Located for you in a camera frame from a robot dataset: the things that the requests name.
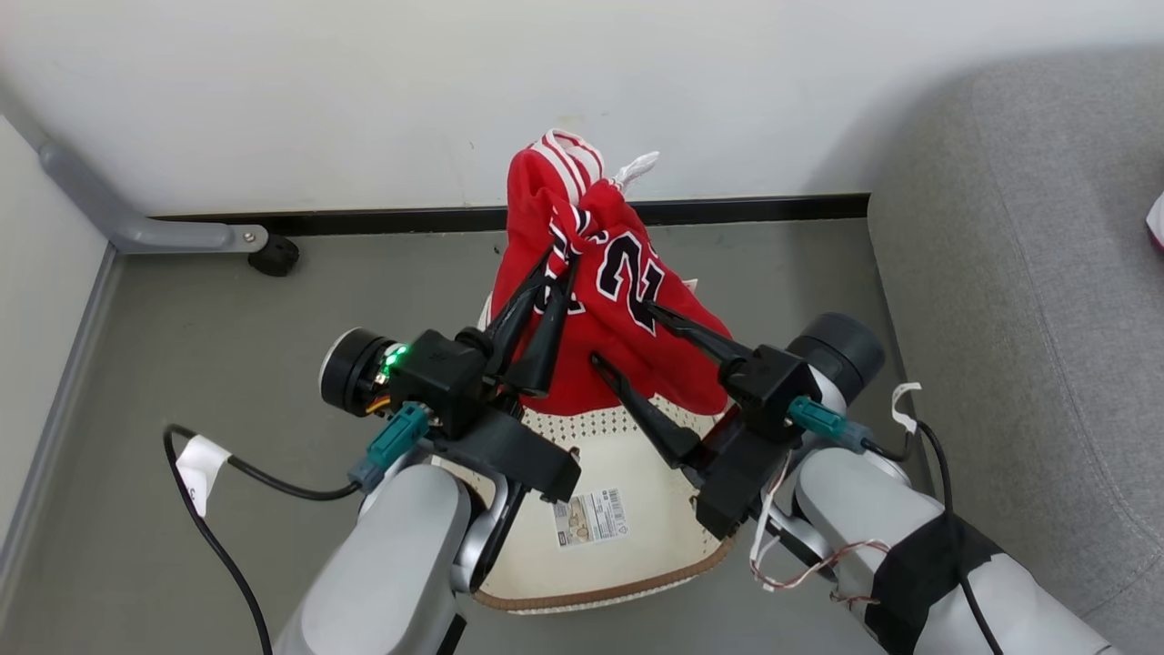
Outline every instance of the teal connector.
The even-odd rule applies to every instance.
[[[368,460],[386,471],[427,434],[428,414],[419,405],[406,403],[368,444]]]
[[[816,433],[858,455],[865,453],[865,440],[873,437],[865,426],[853,423],[807,397],[796,397],[788,407],[788,418],[809,433]]]
[[[849,423],[844,417],[824,407],[808,397],[796,397],[788,407],[788,418],[809,433],[816,433],[832,441],[840,440]]]

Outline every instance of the gray couch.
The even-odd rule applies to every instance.
[[[994,67],[883,170],[870,232],[956,511],[1127,653],[1164,653],[1164,49]]]

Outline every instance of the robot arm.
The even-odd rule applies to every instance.
[[[568,499],[580,469],[570,454],[519,421],[516,394],[548,390],[572,276],[546,280],[538,264],[487,333],[421,335],[407,348],[363,330],[336,343],[320,373],[324,400],[357,417],[391,419],[349,477],[370,492],[352,535],[284,628],[282,655],[447,655],[464,627],[454,593],[473,593],[491,569],[528,491]],[[551,299],[520,359],[510,363],[534,297]],[[1114,649],[1031,576],[960,520],[954,548],[937,501],[846,425],[845,408],[883,364],[864,326],[824,314],[787,350],[750,349],[665,307],[674,335],[719,364],[734,401],[711,433],[680,428],[625,377],[594,364],[660,456],[693,487],[695,517],[718,539],[760,521],[783,548],[837,584],[853,617],[889,653],[987,652],[954,575],[956,562],[1006,653],[1112,654]],[[491,507],[430,454],[494,480]],[[796,479],[792,512],[761,493],[785,463]],[[875,540],[882,549],[851,549]]]

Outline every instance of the jersey number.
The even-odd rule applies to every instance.
[[[644,257],[643,244],[634,234],[627,232],[606,244],[605,258],[598,268],[598,292],[618,301],[623,284],[630,277],[631,287],[626,290],[626,308],[639,327],[654,335],[654,315],[647,311],[645,302],[654,301],[659,296],[663,275],[662,268],[655,263],[654,252],[648,251]]]

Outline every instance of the wire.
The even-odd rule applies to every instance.
[[[239,570],[239,565],[234,563],[234,560],[232,560],[226,549],[222,548],[218,537],[215,537],[214,533],[211,532],[210,526],[207,526],[206,521],[198,515],[198,511],[194,508],[194,501],[190,498],[190,490],[186,489],[186,483],[182,479],[182,474],[178,471],[178,455],[173,450],[173,435],[185,437],[186,440],[192,440],[197,435],[192,430],[183,428],[182,426],[166,426],[165,430],[162,433],[162,446],[165,448],[165,460],[170,464],[170,474],[173,476],[175,484],[178,485],[178,492],[182,496],[182,504],[186,507],[186,513],[190,514],[190,519],[194,522],[194,527],[198,528],[198,533],[203,535],[206,543],[211,546],[211,550],[214,551],[214,555],[218,555],[222,565],[226,567],[230,577],[234,578],[234,584],[236,584],[239,586],[239,591],[242,592],[242,598],[247,601],[247,607],[250,610],[250,617],[255,621],[255,629],[258,632],[258,643],[263,649],[263,655],[274,655],[274,650],[271,648],[271,634],[267,628],[267,620],[263,618],[263,611],[258,606],[258,599],[255,598],[255,592],[251,591],[250,585],[247,583],[247,578],[243,577],[242,571]],[[264,485],[270,486],[271,489],[307,500],[338,500],[360,491],[360,485],[356,483],[352,483],[350,485],[333,492],[304,490],[294,485],[289,485],[277,478],[272,478],[233,455],[227,458],[227,464],[263,483]]]
[[[752,550],[751,553],[748,553],[748,565],[752,568],[752,576],[755,577],[757,582],[760,583],[760,585],[764,588],[765,591],[779,591],[800,586],[800,584],[807,581],[809,577],[811,577],[812,574],[819,571],[821,569],[824,569],[825,567],[835,565],[837,562],[840,561],[842,557],[849,555],[850,553],[857,550],[858,548],[870,547],[870,548],[875,548],[881,553],[887,553],[889,550],[889,546],[879,540],[867,540],[858,543],[850,543],[849,546],[845,546],[840,550],[833,553],[831,557],[817,562],[816,564],[804,570],[804,572],[802,572],[801,575],[796,576],[790,581],[778,582],[765,576],[764,572],[761,572],[760,570],[760,567],[764,563],[764,557],[765,555],[768,554],[768,551],[772,549],[773,546],[780,542],[780,537],[773,537],[772,540],[768,541],[768,543],[761,546],[764,541],[764,532],[765,532],[764,528],[765,525],[767,525],[768,522],[768,512],[772,510],[773,503],[775,503],[776,492],[780,491],[781,485],[783,485],[785,480],[788,478],[788,467],[790,463],[792,463],[792,455],[789,454],[788,456],[785,457],[785,463],[783,467],[781,467],[780,469],[780,475],[776,476],[776,478],[772,482],[772,484],[768,486],[768,490],[764,494],[764,503],[760,505],[760,515],[757,518],[755,521],[757,524],[755,539],[752,541]],[[844,597],[838,597],[838,600],[850,600],[850,599]]]
[[[888,460],[889,462],[896,462],[900,464],[909,460],[909,456],[911,455],[911,449],[910,449],[910,447],[913,446],[910,440],[911,436],[913,434],[906,433],[906,443],[902,444],[901,447],[901,455],[897,455],[895,453],[889,453],[883,448],[873,443],[873,440],[868,439],[861,440],[861,446],[865,447],[865,450],[872,451],[873,455],[878,455],[880,457]]]
[[[945,504],[945,521],[950,527],[950,546],[953,548],[954,556],[957,557],[958,584],[961,586],[961,592],[966,595],[966,604],[970,605],[970,611],[974,614],[978,629],[982,632],[982,636],[986,639],[986,643],[989,645],[991,652],[994,655],[1002,655],[999,640],[994,638],[991,626],[986,622],[986,617],[982,615],[982,608],[978,605],[978,598],[974,596],[974,590],[970,586],[970,577],[961,562],[961,540],[958,537],[958,526],[953,514],[953,487],[950,483],[950,465],[946,463],[945,453],[942,450],[942,444],[938,443],[937,435],[934,434],[934,430],[929,426],[918,421],[917,428],[930,441],[930,446],[934,447],[934,455],[938,458],[938,471],[942,474],[942,499]]]
[[[872,596],[845,596],[837,590],[832,590],[829,592],[829,600],[833,603],[844,603],[850,610],[852,610],[853,605],[858,603],[865,603],[866,605],[881,604],[880,600],[873,598]]]
[[[269,474],[264,474],[263,471],[255,469],[253,465],[243,462],[242,460],[239,460],[233,455],[227,458],[226,463],[242,471],[243,474],[250,476],[251,478],[258,480],[260,483],[263,483],[264,485],[271,487],[272,490],[277,490],[288,496],[301,498],[304,500],[317,500],[317,501],[339,500],[341,498],[347,498],[360,491],[359,483],[352,483],[346,487],[328,492],[317,492],[317,491],[305,490],[301,487],[297,487],[294,485],[289,485],[288,483],[284,483],[283,480],[275,478]]]
[[[369,405],[368,410],[365,412],[368,414],[375,414],[375,413],[379,412],[381,410],[384,410],[385,407],[388,407],[391,404],[392,404],[392,399],[391,398],[389,398],[389,397],[381,397],[381,398],[376,399],[371,405]]]
[[[182,479],[182,474],[178,472],[178,456],[173,453],[173,435],[179,435],[187,440],[194,439],[196,435],[180,426],[169,426],[165,433],[162,434],[162,446],[165,447],[165,460],[170,463],[170,472],[173,474],[173,482],[178,485],[178,491],[182,492],[182,503],[186,506],[186,512],[194,522],[194,527],[198,528],[199,534],[203,535],[206,543],[211,544],[211,550],[222,561],[222,565],[230,572],[234,584],[239,585],[239,591],[242,592],[242,597],[247,600],[247,607],[250,608],[250,617],[255,620],[255,629],[258,631],[258,643],[263,649],[263,655],[274,655],[271,634],[267,629],[267,621],[263,619],[263,611],[258,606],[255,592],[250,590],[250,585],[247,584],[247,578],[242,576],[239,565],[234,563],[234,560],[230,560],[226,549],[222,548],[214,533],[211,532],[210,526],[206,525],[206,521],[194,510],[194,501],[190,499],[190,491],[186,490],[186,483]]]

